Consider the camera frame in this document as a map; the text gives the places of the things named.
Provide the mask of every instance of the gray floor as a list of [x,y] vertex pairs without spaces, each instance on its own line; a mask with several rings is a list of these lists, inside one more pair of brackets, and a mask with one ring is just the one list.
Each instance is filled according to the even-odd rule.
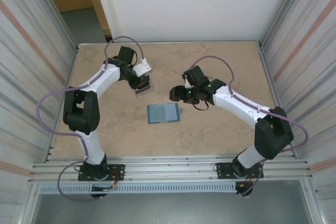
[[78,203],[42,195],[35,224],[292,224],[311,223],[299,182],[260,182],[249,196],[231,193],[107,195]]
[[77,44],[106,43],[94,8],[61,13]]

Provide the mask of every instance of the corrugated metal wall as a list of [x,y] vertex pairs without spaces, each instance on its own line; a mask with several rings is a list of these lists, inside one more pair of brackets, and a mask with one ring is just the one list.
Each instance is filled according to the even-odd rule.
[[[35,116],[39,98],[66,84],[76,53],[49,0],[0,0],[0,223],[12,223],[33,162],[43,162],[50,135]],[[43,119],[54,127],[61,96]]]
[[[336,0],[291,0],[263,42],[288,116],[309,131],[307,158],[329,223],[336,223]],[[297,144],[303,140],[295,128]]]

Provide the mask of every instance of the perforated metal strip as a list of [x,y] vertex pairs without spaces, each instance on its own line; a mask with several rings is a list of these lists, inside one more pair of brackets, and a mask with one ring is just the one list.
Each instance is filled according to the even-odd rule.
[[[63,184],[61,190],[65,194],[101,194],[92,191],[93,184]],[[110,184],[95,186],[109,187]],[[211,183],[120,183],[113,190],[104,191],[106,194],[143,194],[143,193],[235,193],[235,182]],[[40,194],[58,194],[57,185],[46,184],[40,188]]]

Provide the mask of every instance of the beige table surface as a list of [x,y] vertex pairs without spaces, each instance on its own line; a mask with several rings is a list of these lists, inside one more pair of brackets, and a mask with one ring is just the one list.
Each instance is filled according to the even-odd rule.
[[[218,42],[190,44],[144,44],[147,61],[153,67],[150,78],[154,91],[136,98],[126,81],[114,83],[100,98],[98,134],[107,156],[165,156],[237,154],[254,141],[250,126],[230,112],[210,106],[198,111],[179,102],[181,120],[174,123],[148,124],[147,105],[170,103],[169,91],[183,85],[183,71],[204,55],[216,55],[229,62],[235,73],[233,89],[252,101],[274,107],[255,42]],[[120,44],[108,49],[118,54]],[[104,45],[81,46],[71,85],[78,86],[98,71],[104,61]],[[216,59],[198,64],[210,79],[228,83],[226,66]],[[60,123],[59,130],[69,132]],[[75,137],[58,136],[53,157],[82,157]]]

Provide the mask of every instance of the doorway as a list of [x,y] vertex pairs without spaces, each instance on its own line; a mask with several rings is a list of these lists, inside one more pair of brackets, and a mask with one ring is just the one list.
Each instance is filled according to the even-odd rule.
[[53,0],[76,44],[105,43],[110,29],[100,0]]

